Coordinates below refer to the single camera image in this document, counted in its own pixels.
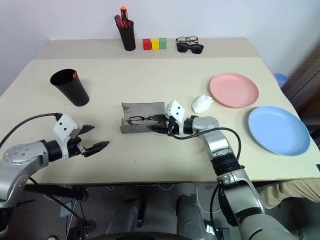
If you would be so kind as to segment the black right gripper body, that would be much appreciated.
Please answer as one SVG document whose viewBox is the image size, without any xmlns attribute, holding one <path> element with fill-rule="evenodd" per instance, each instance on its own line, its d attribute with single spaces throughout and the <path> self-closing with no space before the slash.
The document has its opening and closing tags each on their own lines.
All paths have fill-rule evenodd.
<svg viewBox="0 0 320 240">
<path fill-rule="evenodd" d="M 167 120 L 167 135 L 172 136 L 176 135 L 178 137 L 183 137 L 184 133 L 182 130 L 180 130 L 180 126 L 177 122 L 177 120 L 173 116 L 169 116 Z"/>
</svg>

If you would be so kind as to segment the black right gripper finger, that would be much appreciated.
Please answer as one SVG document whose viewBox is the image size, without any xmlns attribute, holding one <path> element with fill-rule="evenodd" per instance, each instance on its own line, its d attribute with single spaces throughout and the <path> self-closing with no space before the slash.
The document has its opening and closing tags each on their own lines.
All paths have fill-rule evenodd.
<svg viewBox="0 0 320 240">
<path fill-rule="evenodd" d="M 155 114 L 149 117 L 149 121 L 152 123 L 165 123 L 167 120 L 164 114 Z"/>
<path fill-rule="evenodd" d="M 167 127 L 164 126 L 160 126 L 160 125 L 150 125 L 148 126 L 148 129 L 151 130 L 152 132 L 156 132 L 159 134 L 165 134 L 165 135 L 169 135 L 169 129 Z"/>
</svg>

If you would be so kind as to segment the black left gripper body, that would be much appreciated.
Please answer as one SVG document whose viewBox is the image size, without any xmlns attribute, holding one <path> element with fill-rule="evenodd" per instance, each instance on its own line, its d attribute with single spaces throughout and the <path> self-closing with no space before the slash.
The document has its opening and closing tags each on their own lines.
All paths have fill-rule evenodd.
<svg viewBox="0 0 320 240">
<path fill-rule="evenodd" d="M 70 138 L 67 142 L 68 158 L 75 157 L 77 155 L 85 155 L 87 150 L 81 145 L 82 139 L 77 136 Z"/>
</svg>

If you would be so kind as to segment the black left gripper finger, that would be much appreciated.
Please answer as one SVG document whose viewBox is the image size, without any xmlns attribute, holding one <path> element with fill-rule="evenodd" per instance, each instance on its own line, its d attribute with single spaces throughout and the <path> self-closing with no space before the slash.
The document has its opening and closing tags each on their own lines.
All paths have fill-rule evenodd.
<svg viewBox="0 0 320 240">
<path fill-rule="evenodd" d="M 84 124 L 84 125 L 82 125 L 79 134 L 80 134 L 80 135 L 85 134 L 85 133 L 93 130 L 94 128 L 95 128 L 94 125 Z"/>
<path fill-rule="evenodd" d="M 85 158 L 90 157 L 90 156 L 102 151 L 109 143 L 110 143 L 109 141 L 98 142 L 98 143 L 94 144 L 93 146 L 86 148 L 83 156 Z"/>
</svg>

